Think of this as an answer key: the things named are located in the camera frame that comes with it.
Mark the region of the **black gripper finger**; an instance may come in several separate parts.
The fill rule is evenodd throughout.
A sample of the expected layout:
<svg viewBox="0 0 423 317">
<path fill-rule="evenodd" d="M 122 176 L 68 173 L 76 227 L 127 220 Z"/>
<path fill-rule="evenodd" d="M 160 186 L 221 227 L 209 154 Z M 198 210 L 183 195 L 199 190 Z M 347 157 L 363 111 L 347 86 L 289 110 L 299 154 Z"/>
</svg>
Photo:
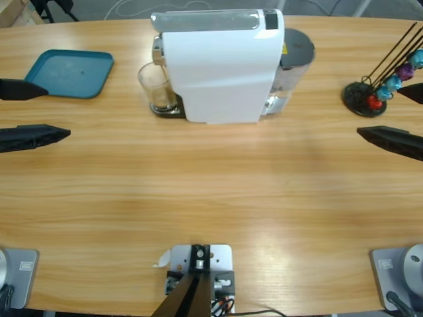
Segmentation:
<svg viewBox="0 0 423 317">
<path fill-rule="evenodd" d="M 36 149 L 71 135 L 68 129 L 46 124 L 1 128 L 1 153 Z"/>
<path fill-rule="evenodd" d="M 418 104 L 423 104 L 423 83 L 402 87 L 397 92 Z"/>
<path fill-rule="evenodd" d="M 1 100 L 30 100 L 39 96 L 49 95 L 49 92 L 28 81 L 17 79 L 0 79 Z"/>
<path fill-rule="evenodd" d="M 422 161 L 422 137 L 384 125 L 358 127 L 357 133 L 367 142 L 391 153 Z"/>
</svg>

